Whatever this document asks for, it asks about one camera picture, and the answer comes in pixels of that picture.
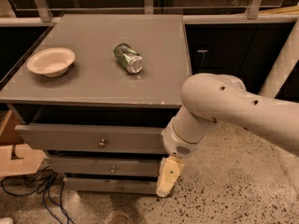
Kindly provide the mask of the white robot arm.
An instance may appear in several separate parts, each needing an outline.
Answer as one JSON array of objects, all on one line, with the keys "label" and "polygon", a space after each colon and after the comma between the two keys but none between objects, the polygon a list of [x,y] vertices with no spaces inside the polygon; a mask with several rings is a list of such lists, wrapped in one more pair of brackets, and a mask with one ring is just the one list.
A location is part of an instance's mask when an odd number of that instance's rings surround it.
[{"label": "white robot arm", "polygon": [[298,62],[298,27],[294,26],[259,94],[246,91],[241,79],[203,73],[182,85],[182,107],[162,131],[164,149],[156,194],[166,197],[177,182],[183,159],[222,122],[234,124],[290,152],[299,153],[299,104],[276,95]]}]

